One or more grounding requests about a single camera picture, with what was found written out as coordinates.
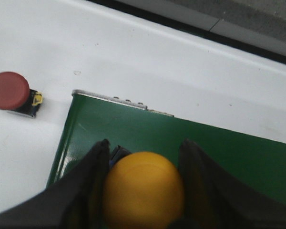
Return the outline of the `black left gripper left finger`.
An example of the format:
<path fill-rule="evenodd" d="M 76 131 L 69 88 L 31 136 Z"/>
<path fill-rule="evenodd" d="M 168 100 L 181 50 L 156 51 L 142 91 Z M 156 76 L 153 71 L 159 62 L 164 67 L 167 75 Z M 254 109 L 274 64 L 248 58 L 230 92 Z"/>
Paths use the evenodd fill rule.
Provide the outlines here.
<path fill-rule="evenodd" d="M 0 229 L 100 229 L 102 192 L 109 171 L 109 141 L 95 143 L 56 183 L 0 213 Z"/>

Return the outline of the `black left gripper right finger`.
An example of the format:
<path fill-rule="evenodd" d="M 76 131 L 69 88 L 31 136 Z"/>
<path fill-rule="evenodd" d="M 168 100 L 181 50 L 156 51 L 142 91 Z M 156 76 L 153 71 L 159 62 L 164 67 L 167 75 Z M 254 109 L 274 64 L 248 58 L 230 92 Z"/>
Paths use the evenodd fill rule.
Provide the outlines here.
<path fill-rule="evenodd" d="M 286 229 L 286 205 L 225 171 L 195 142 L 179 147 L 184 213 L 170 229 Z"/>

